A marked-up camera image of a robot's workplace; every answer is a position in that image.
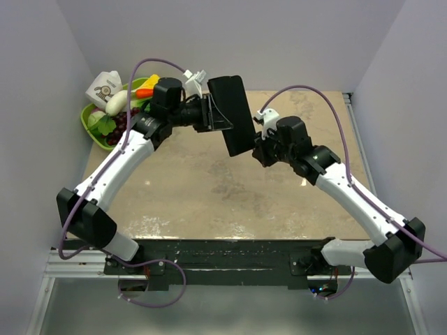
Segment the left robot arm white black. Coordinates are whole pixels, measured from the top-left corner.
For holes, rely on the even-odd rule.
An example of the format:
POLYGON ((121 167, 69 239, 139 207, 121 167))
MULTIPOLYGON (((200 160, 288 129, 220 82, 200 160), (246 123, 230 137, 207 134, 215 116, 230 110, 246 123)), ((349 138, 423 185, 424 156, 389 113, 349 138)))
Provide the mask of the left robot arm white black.
POLYGON ((174 127, 191 126, 199 133, 233 128, 211 94, 184 98, 183 93, 179 80, 161 78, 154 85, 152 98, 129 122, 130 130, 99 167, 75 190, 63 188, 57 195, 63 233, 120 258, 121 267, 130 274, 143 269, 145 257, 138 252, 138 243, 118 232, 117 224, 107 214, 118 190, 171 136, 174 127))

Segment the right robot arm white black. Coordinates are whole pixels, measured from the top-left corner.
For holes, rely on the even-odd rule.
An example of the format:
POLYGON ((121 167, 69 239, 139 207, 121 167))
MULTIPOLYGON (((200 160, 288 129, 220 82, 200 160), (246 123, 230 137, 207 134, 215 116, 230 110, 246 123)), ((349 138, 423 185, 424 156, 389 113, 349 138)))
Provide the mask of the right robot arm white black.
POLYGON ((257 114, 262 126, 252 156, 263 167, 289 164, 306 179, 338 202, 367 233, 367 241, 329 239, 311 257, 315 272, 327 274, 335 266, 360 267, 383 283, 392 283, 421 255, 416 239, 425 238, 425 225, 398 214, 346 171, 339 157, 326 146, 312 144, 301 118, 280 117, 274 110, 257 114))

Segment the black zip tool case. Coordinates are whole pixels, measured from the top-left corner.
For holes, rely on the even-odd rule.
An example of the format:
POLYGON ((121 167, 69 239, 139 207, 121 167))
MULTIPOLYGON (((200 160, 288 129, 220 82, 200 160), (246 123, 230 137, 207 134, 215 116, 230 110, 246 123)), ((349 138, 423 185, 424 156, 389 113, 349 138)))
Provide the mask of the black zip tool case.
POLYGON ((207 85, 215 105, 233 125, 222 131, 229 156, 252 150, 256 131, 242 78, 239 75, 216 77, 208 80, 207 85))

